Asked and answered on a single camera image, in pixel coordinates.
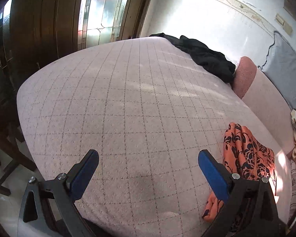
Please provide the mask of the orange black floral garment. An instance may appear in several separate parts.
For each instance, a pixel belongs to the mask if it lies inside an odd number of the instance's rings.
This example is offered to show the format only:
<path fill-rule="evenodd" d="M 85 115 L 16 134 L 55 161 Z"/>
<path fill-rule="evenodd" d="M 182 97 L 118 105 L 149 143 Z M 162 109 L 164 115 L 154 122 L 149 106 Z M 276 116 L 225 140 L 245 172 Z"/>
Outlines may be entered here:
<path fill-rule="evenodd" d="M 276 167 L 273 150 L 262 145 L 246 126 L 231 122 L 223 140 L 223 165 L 229 173 L 238 173 L 241 178 L 259 181 L 262 177 L 270 180 L 271 189 L 276 197 Z M 202 218 L 212 223 L 224 206 L 211 191 Z M 240 208 L 229 229 L 232 234 L 240 230 L 244 221 L 245 208 Z"/>

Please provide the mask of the stained glass wooden door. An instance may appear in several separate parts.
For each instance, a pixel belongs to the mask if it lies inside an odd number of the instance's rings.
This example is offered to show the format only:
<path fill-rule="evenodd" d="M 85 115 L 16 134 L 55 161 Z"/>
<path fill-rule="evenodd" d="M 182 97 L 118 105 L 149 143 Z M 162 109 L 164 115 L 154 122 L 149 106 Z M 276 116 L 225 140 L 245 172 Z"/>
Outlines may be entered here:
<path fill-rule="evenodd" d="M 81 0 L 0 0 L 0 99 L 78 49 Z"/>

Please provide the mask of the grey pillow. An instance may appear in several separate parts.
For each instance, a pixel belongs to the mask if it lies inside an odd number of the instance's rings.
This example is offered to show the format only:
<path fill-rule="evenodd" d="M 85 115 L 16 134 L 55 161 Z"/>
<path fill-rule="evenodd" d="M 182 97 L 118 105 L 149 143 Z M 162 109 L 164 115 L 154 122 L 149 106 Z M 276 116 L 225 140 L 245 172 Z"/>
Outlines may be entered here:
<path fill-rule="evenodd" d="M 274 42 L 269 46 L 265 62 L 258 68 L 268 77 L 288 103 L 296 108 L 296 52 L 278 32 L 273 32 Z"/>

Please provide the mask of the pink bolster backrest cushion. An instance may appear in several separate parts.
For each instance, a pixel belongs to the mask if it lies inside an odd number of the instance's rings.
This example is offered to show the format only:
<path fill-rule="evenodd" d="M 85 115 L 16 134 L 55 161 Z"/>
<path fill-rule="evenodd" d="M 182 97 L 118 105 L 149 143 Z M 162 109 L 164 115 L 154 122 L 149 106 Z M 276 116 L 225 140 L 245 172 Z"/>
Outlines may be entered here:
<path fill-rule="evenodd" d="M 292 152 L 294 132 L 290 108 L 271 80 L 249 57 L 240 58 L 231 88 L 264 124 L 283 152 Z"/>

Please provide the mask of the black garment on bed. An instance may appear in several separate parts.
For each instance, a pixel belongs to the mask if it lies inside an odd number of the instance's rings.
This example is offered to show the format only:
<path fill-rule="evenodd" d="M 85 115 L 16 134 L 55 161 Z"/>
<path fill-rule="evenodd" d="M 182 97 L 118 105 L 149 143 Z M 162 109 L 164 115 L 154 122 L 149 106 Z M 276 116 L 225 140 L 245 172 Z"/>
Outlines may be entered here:
<path fill-rule="evenodd" d="M 230 84 L 234 80 L 235 64 L 226 59 L 223 53 L 211 50 L 207 45 L 196 39 L 181 35 L 176 38 L 165 33 L 151 34 L 150 37 L 167 39 L 173 46 L 190 55 L 192 60 L 223 82 Z"/>

